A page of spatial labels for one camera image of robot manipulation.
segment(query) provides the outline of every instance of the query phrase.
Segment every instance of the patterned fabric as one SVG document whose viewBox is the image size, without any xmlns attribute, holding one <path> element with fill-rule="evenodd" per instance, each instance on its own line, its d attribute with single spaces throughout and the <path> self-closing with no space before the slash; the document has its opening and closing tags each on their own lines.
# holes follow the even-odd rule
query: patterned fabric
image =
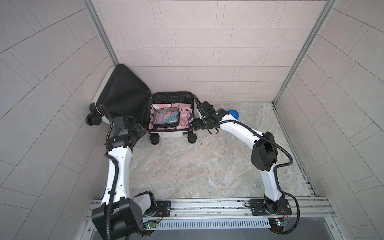
<svg viewBox="0 0 384 240">
<path fill-rule="evenodd" d="M 180 120 L 179 124 L 176 127 L 166 127 L 166 128 L 156 128 L 156 130 L 171 130 L 171 129 L 186 129 L 192 126 L 193 124 L 193 109 L 191 109 L 190 104 L 186 103 L 162 103 L 162 104 L 152 104 L 151 106 L 151 120 L 149 122 L 148 129 L 154 129 L 153 128 L 153 114 L 155 109 L 161 109 L 161 108 L 178 108 L 180 111 Z"/>
</svg>

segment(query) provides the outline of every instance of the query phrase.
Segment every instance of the metal corner post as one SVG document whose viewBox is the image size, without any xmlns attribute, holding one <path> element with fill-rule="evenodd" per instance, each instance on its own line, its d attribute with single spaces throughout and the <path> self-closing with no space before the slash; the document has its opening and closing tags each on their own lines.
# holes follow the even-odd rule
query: metal corner post
<svg viewBox="0 0 384 240">
<path fill-rule="evenodd" d="M 281 88 L 279 92 L 277 93 L 275 99 L 273 100 L 273 104 L 276 106 L 278 102 L 281 99 L 281 96 L 283 95 L 284 91 L 288 87 L 290 81 L 292 80 L 293 76 L 295 75 L 297 69 L 299 68 L 301 62 L 303 61 L 305 55 L 311 48 L 311 45 L 313 44 L 314 40 L 316 39 L 317 35 L 319 34 L 321 28 L 323 27 L 325 21 L 331 14 L 331 11 L 333 9 L 333 6 L 336 4 L 337 0 L 327 0 L 325 3 L 319 17 L 317 18 L 315 24 L 313 25 L 313 28 L 308 35 L 307 40 L 305 41 L 303 47 L 301 48 L 299 54 L 297 55 L 290 71 L 287 74 L 287 77 L 285 78 L 283 84 L 281 85 Z"/>
<path fill-rule="evenodd" d="M 95 8 L 93 7 L 91 0 L 83 0 L 84 6 L 91 17 L 91 20 L 93 22 L 93 25 L 95 26 L 95 29 L 101 39 L 101 42 L 103 43 L 111 61 L 114 66 L 119 64 L 119 61 L 115 55 L 115 52 L 113 51 L 112 45 L 108 40 L 107 34 L 104 31 L 103 25 L 100 22 L 100 19 L 98 18 Z"/>
</svg>

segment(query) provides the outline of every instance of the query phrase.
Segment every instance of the tile wall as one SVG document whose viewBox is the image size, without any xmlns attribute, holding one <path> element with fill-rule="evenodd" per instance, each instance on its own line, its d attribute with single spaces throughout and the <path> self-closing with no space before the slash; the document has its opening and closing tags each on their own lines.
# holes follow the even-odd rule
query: tile wall
<svg viewBox="0 0 384 240">
<path fill-rule="evenodd" d="M 384 239 L 384 1 L 339 0 L 277 108 L 349 240 Z"/>
<path fill-rule="evenodd" d="M 108 173 L 84 120 L 112 63 L 81 0 L 1 1 L 0 29 L 0 239 L 69 240 Z"/>
<path fill-rule="evenodd" d="M 153 93 L 271 102 L 325 1 L 92 3 L 119 62 Z"/>
</svg>

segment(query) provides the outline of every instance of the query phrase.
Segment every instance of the open suitcase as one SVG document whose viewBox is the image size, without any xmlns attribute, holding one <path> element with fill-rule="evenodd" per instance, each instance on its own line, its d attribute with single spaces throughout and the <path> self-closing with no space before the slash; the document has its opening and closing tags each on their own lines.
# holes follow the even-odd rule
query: open suitcase
<svg viewBox="0 0 384 240">
<path fill-rule="evenodd" d="M 108 70 L 92 103 L 91 113 L 86 118 L 88 125 L 99 125 L 101 122 L 109 124 L 108 119 L 101 113 L 98 106 L 104 104 L 112 117 L 132 116 L 134 122 L 139 123 L 150 134 L 152 144 L 158 144 L 160 137 L 182 137 L 188 134 L 190 143 L 196 142 L 193 133 L 194 122 L 185 129 L 149 129 L 150 109 L 153 104 L 187 103 L 194 109 L 194 96 L 190 92 L 158 92 L 151 95 L 147 85 L 141 81 L 127 66 L 118 64 Z"/>
</svg>

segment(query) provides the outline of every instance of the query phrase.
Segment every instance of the stone-patterned floor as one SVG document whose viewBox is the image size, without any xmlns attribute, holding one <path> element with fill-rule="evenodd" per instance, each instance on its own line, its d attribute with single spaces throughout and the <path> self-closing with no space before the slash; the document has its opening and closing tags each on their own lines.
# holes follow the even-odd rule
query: stone-patterned floor
<svg viewBox="0 0 384 240">
<path fill-rule="evenodd" d="M 271 132 L 276 143 L 291 149 L 269 103 L 217 103 L 215 109 L 235 109 L 239 121 L 261 132 Z M 133 148 L 130 164 L 131 196 L 151 190 L 156 198 L 262 197 L 264 186 L 259 170 L 250 162 L 251 149 L 232 134 L 220 129 L 216 135 L 207 130 L 195 132 L 197 141 L 162 138 L 152 145 L 149 134 Z M 278 163 L 288 162 L 279 151 Z M 278 169 L 284 191 L 309 196 L 296 162 Z"/>
</svg>

